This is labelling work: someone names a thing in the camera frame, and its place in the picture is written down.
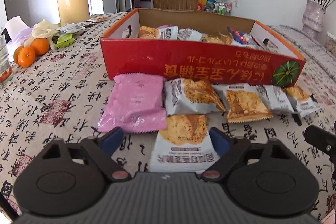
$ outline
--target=red cardboard box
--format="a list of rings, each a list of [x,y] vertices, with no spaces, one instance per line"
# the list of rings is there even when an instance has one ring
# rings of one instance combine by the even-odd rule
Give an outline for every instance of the red cardboard box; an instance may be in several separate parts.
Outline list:
[[[281,54],[204,42],[136,39],[140,26],[162,25],[192,28],[212,36],[228,34],[229,26],[261,42],[269,39]],[[134,9],[102,35],[100,44],[110,79],[121,73],[142,72],[167,79],[284,87],[295,84],[306,62],[288,41],[256,20],[200,11]]]

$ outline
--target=table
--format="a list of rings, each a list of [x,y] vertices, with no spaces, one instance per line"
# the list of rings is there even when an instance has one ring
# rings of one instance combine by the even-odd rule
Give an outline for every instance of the table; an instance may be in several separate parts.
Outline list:
[[[57,137],[69,143],[101,136],[97,122],[114,82],[106,73],[100,35],[124,14],[109,14],[109,20],[88,28],[72,46],[49,51],[27,69],[14,65],[12,81],[0,87],[0,187],[15,210],[19,211],[13,183],[47,143]],[[311,124],[332,130],[336,83],[307,56],[298,84],[313,94],[321,111],[302,121],[291,115],[275,115],[245,124],[228,124],[220,113],[212,113],[209,127],[253,142],[279,138],[319,181],[320,195],[312,214],[322,219],[336,200],[333,166],[327,155],[305,143],[302,133]],[[125,135],[112,158],[131,174],[147,171],[155,139],[155,133]]]

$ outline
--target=glass jar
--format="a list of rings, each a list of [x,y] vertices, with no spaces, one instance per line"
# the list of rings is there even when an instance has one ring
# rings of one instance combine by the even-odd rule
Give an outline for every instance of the glass jar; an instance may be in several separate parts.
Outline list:
[[[11,80],[13,68],[8,58],[5,35],[0,36],[0,85]]]

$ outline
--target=plastic bag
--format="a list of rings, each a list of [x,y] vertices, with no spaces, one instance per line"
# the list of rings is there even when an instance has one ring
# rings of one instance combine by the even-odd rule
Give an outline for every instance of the plastic bag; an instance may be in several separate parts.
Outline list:
[[[117,75],[114,80],[115,86],[98,122],[100,131],[121,127],[127,133],[143,133],[166,128],[162,76],[134,73]]]

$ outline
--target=orange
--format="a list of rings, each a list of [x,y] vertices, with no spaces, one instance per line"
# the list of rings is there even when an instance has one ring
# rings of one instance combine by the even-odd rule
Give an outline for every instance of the orange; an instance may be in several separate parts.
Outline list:
[[[23,49],[24,47],[23,46],[20,46],[20,47],[18,47],[16,50],[15,50],[15,52],[14,52],[14,62],[16,63],[16,64],[18,64],[19,65],[19,63],[18,63],[18,61],[17,61],[17,57],[19,56],[19,52]]]
[[[49,50],[49,41],[46,38],[36,38],[31,44],[36,55],[44,55]]]
[[[35,51],[32,47],[23,47],[17,61],[21,67],[28,68],[35,60]]]

